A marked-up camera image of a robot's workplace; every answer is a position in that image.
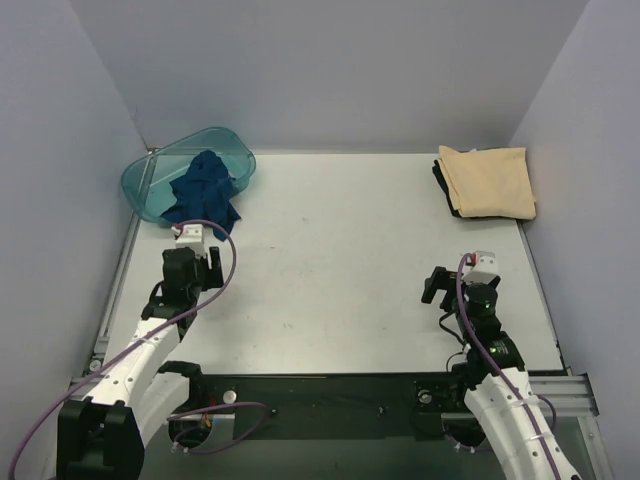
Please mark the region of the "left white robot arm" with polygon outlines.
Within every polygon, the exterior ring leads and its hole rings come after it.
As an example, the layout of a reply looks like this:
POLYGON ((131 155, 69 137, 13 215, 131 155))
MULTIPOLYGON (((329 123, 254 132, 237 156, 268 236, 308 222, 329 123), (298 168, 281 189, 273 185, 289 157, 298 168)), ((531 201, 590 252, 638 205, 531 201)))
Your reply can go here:
POLYGON ((150 439, 167 417, 209 405, 199 365, 169 354, 194 322, 202 292, 224 285, 216 247, 163 252, 163 278, 144 307, 129 353, 80 400, 58 413, 59 479, 136 479, 150 439))

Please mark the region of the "blue t shirt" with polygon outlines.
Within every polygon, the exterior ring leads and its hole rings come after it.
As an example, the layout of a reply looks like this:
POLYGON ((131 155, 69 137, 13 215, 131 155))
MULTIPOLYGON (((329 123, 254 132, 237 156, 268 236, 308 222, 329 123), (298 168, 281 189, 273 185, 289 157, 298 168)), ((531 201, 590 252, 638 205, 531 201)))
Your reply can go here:
POLYGON ((193 158, 186 173, 170 182, 175 203, 161 214, 171 224, 207 220, 231 233, 241 217, 231 204, 234 178, 222 159, 205 150, 193 158))

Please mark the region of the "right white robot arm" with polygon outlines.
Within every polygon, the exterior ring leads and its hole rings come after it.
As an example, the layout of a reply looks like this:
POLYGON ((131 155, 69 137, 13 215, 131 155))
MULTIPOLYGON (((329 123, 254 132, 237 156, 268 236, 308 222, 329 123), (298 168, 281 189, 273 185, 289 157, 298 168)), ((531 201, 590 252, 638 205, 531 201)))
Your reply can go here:
POLYGON ((480 258, 465 255, 457 271, 434 268, 421 301, 445 293, 440 308, 461 331, 466 361, 446 385, 451 405, 468 409, 507 479, 579 479, 558 444, 533 392, 515 343, 496 314, 500 276, 480 258))

